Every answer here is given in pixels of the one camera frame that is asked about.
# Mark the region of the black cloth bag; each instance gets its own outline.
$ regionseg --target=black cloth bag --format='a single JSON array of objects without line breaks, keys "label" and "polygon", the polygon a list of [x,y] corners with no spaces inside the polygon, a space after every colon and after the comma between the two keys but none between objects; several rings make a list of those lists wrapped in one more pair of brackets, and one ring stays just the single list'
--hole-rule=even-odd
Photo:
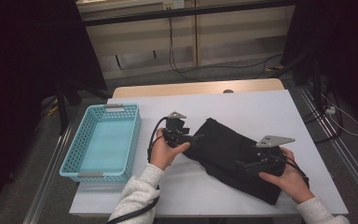
[{"label": "black cloth bag", "polygon": [[[204,135],[184,154],[191,160],[198,161],[208,175],[214,176],[222,183],[234,189],[250,194],[271,205],[276,204],[281,190],[258,176],[252,175],[242,167],[244,164],[260,162],[256,142],[242,136],[214,119],[206,122],[194,135]],[[271,148],[276,155],[281,153],[279,147]],[[281,175],[285,164],[278,164]]]}]

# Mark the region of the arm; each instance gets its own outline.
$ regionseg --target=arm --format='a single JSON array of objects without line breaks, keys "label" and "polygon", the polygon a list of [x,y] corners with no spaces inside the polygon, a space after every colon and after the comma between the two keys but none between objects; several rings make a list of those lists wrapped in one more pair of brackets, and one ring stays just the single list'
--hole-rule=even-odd
[{"label": "arm", "polygon": [[[139,178],[133,176],[121,193],[121,199],[109,220],[127,215],[151,204],[159,196],[156,189],[159,180],[163,177],[165,169],[171,165],[179,153],[190,147],[189,143],[172,148],[167,145],[162,136],[162,129],[157,130],[158,140],[153,145],[150,164],[146,165]],[[120,223],[152,223],[155,208]]]},{"label": "arm", "polygon": [[[295,156],[292,151],[281,147],[286,156],[295,160]],[[281,176],[270,175],[261,172],[260,177],[269,183],[272,183],[287,195],[289,195],[298,206],[297,210],[308,224],[312,223],[350,223],[345,217],[338,216],[333,217],[327,209],[323,206],[322,202],[315,198],[313,193],[304,182],[300,172],[290,165],[286,165],[284,172]]]}]

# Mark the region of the blue plastic basket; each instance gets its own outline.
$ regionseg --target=blue plastic basket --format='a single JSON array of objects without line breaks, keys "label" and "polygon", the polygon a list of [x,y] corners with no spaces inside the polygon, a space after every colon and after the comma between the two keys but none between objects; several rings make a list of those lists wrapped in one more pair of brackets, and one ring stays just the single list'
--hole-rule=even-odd
[{"label": "blue plastic basket", "polygon": [[128,181],[140,126],[136,104],[90,106],[62,163],[60,175],[75,182]]}]

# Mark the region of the black strap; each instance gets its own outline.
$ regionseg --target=black strap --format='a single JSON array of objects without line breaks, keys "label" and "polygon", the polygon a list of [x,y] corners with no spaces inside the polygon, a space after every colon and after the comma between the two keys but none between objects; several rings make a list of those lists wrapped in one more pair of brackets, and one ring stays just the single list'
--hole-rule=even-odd
[{"label": "black strap", "polygon": [[149,204],[148,206],[144,207],[144,208],[141,208],[137,211],[134,211],[134,212],[131,212],[131,213],[128,213],[126,215],[123,215],[121,217],[116,217],[110,221],[108,221],[106,224],[114,224],[114,223],[119,223],[119,222],[122,222],[122,221],[125,221],[125,220],[128,220],[128,219],[131,219],[131,218],[134,218],[134,217],[138,217],[140,216],[141,214],[151,210],[154,206],[156,206],[157,202],[158,202],[158,199],[159,197],[155,198],[154,201]]}]

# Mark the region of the white table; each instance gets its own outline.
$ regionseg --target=white table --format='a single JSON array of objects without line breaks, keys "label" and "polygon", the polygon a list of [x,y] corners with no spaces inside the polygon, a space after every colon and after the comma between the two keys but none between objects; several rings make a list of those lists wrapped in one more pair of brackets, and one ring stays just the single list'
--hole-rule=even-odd
[{"label": "white table", "polygon": [[[284,145],[310,178],[310,188],[333,214],[347,214],[337,188],[299,116],[288,91],[256,91],[230,94],[199,94],[114,98],[109,103],[137,103],[141,131],[132,173],[146,164],[146,148],[157,121],[173,111],[186,114],[186,127],[194,133],[213,118],[255,141],[267,134],[293,137]],[[296,205],[281,193],[275,206],[232,189],[208,176],[196,161],[179,155],[160,181],[157,217],[274,217],[297,214]],[[109,217],[117,205],[122,184],[81,183],[70,213],[82,217]]]}]

